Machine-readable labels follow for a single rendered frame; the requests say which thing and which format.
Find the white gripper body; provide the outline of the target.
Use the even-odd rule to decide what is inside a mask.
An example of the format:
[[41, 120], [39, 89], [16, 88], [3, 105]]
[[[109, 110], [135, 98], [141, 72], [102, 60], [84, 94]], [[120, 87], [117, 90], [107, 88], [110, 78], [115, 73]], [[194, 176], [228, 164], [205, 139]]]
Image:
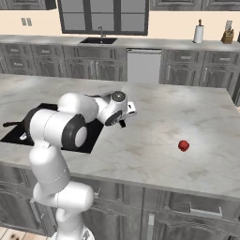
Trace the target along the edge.
[[121, 120], [126, 120], [127, 118], [134, 116], [137, 114], [137, 111], [126, 112], [122, 117]]

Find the black hob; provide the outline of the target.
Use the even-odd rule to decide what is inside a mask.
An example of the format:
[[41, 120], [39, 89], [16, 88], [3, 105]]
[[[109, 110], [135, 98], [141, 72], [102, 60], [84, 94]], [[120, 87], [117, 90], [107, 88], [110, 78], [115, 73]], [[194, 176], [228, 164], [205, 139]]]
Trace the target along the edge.
[[[103, 129], [103, 125], [95, 119], [94, 121], [86, 125], [87, 128], [87, 137], [83, 145], [76, 149], [71, 149], [71, 152], [81, 152], [90, 154], [98, 140], [98, 136]], [[33, 140], [30, 142], [24, 136], [24, 130], [20, 126], [15, 126], [6, 136], [1, 139], [3, 143], [13, 143], [19, 145], [29, 145], [33, 146]]]

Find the white dishwasher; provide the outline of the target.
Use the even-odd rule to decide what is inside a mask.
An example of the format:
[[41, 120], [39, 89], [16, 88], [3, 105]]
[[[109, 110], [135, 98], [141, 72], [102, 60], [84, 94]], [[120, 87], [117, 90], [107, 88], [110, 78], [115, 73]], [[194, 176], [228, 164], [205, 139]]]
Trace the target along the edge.
[[158, 84], [161, 54], [161, 49], [127, 48], [127, 80]]

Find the black sink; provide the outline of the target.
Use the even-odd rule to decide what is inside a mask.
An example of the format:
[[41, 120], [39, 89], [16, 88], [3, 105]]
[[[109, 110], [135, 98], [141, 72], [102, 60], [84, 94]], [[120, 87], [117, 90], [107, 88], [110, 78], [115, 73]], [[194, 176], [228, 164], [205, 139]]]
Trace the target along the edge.
[[117, 40], [117, 37], [87, 37], [80, 43], [87, 44], [113, 44]]

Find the grey base cupboards run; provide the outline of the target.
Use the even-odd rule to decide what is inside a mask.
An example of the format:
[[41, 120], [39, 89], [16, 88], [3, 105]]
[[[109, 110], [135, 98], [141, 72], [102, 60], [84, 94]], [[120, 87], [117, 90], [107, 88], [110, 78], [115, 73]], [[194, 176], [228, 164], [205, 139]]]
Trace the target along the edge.
[[0, 73], [125, 82], [127, 51], [107, 47], [1, 43]]
[[240, 96], [240, 52], [164, 50], [160, 83], [225, 88]]

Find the grey island drawer front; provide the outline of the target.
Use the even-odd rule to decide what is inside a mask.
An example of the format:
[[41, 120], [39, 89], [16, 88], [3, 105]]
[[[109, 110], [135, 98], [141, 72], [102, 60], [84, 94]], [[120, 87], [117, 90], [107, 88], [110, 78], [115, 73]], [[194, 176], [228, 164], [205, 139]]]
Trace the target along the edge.
[[189, 205], [195, 209], [217, 212], [221, 207], [224, 220], [238, 220], [240, 218], [240, 202], [232, 202], [221, 199], [207, 198], [182, 193], [170, 195], [169, 207], [171, 210], [189, 214]]

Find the grey island cupboard door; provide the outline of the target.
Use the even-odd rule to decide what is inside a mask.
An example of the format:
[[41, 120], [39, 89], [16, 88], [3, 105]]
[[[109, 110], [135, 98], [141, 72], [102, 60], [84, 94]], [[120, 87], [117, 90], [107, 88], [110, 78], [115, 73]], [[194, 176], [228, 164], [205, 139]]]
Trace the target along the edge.
[[155, 214], [152, 240], [240, 240], [240, 222], [162, 211]]
[[94, 201], [82, 213], [96, 240], [140, 240], [142, 210], [114, 202]]
[[52, 236], [56, 228], [47, 207], [38, 204], [39, 210], [45, 215], [42, 222], [38, 223], [29, 203], [31, 199], [33, 197], [29, 189], [0, 185], [0, 226]]

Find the dark framed window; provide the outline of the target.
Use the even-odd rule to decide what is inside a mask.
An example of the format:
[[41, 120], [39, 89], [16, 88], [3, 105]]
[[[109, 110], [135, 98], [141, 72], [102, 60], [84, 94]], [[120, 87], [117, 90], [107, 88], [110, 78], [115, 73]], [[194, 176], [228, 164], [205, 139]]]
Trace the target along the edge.
[[148, 0], [57, 0], [63, 34], [146, 36]]

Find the white paper towel roll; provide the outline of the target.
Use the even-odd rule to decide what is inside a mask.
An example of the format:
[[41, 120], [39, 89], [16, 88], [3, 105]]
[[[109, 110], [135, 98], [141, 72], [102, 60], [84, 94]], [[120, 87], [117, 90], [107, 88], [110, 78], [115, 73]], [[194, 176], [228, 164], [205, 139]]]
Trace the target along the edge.
[[199, 24], [195, 27], [195, 33], [194, 33], [194, 43], [202, 43], [203, 42], [203, 25], [202, 20], [199, 20]]

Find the black frying pan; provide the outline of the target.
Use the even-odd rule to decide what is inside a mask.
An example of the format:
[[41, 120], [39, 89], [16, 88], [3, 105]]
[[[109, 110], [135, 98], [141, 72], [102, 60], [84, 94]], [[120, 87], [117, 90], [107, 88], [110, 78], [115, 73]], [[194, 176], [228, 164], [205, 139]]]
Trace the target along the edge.
[[4, 128], [10, 127], [10, 126], [20, 126], [26, 135], [26, 139], [30, 142], [32, 141], [31, 135], [30, 135], [30, 122], [28, 120], [22, 120], [21, 122], [6, 122], [3, 124]]

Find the wooden knife block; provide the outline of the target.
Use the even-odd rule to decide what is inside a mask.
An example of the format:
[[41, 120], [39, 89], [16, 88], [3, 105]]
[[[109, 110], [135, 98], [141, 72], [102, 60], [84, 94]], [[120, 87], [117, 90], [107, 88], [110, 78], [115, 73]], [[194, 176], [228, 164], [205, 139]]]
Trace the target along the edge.
[[226, 21], [225, 31], [221, 38], [221, 42], [223, 44], [231, 44], [233, 42], [234, 31], [232, 28], [232, 24], [233, 24], [232, 21]]

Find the grey wall cupboards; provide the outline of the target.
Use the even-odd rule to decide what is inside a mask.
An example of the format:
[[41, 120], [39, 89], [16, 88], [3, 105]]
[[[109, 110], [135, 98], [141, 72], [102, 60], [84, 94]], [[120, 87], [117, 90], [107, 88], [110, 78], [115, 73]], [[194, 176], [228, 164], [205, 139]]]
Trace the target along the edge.
[[0, 0], [0, 10], [52, 10], [55, 0]]
[[151, 10], [240, 11], [240, 0], [150, 0]]

